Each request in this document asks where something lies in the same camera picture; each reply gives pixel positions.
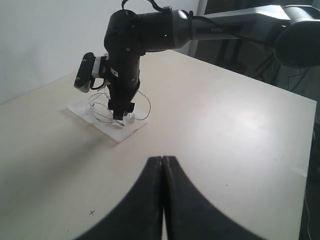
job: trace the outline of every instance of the white table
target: white table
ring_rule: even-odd
[[[140,69],[152,112],[120,144],[66,109],[74,73],[0,106],[0,239],[77,237],[164,155],[241,226],[298,239],[316,102],[173,51]]]

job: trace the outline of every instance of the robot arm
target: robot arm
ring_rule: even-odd
[[[242,38],[273,47],[285,66],[320,65],[320,11],[314,7],[269,5],[206,16],[154,8],[159,12],[115,12],[104,38],[108,56],[87,53],[82,59],[74,87],[87,93],[107,86],[115,120],[134,110],[131,100],[140,86],[139,62],[146,52],[178,49],[192,40]],[[93,87],[95,78],[104,79],[100,87]]]

